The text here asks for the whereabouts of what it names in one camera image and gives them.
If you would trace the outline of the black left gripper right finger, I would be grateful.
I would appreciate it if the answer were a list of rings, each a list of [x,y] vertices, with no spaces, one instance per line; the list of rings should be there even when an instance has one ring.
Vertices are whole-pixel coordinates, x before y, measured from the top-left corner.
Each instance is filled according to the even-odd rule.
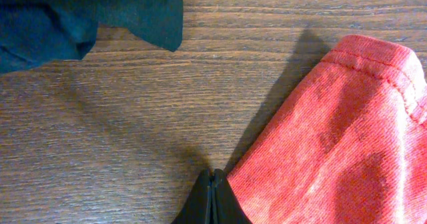
[[[252,224],[241,208],[226,174],[215,169],[212,180],[212,223]]]

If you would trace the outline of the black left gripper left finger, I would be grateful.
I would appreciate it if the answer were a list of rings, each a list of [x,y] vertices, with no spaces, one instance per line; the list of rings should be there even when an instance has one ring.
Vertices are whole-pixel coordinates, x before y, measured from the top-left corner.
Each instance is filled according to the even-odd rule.
[[[183,208],[171,224],[209,224],[211,220],[212,180],[209,170],[197,177]]]

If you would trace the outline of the orange t-shirt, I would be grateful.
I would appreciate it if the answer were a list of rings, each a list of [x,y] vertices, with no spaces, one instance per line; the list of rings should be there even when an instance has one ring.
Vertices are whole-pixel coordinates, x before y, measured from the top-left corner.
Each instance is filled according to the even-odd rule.
[[[228,179],[253,223],[425,223],[426,82],[415,52],[345,36]]]

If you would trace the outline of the folded black garment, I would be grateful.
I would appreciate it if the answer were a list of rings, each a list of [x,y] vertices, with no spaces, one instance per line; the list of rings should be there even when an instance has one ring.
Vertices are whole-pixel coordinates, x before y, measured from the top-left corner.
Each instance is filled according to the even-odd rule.
[[[95,45],[99,23],[176,51],[183,0],[1,0],[1,73],[83,59]]]

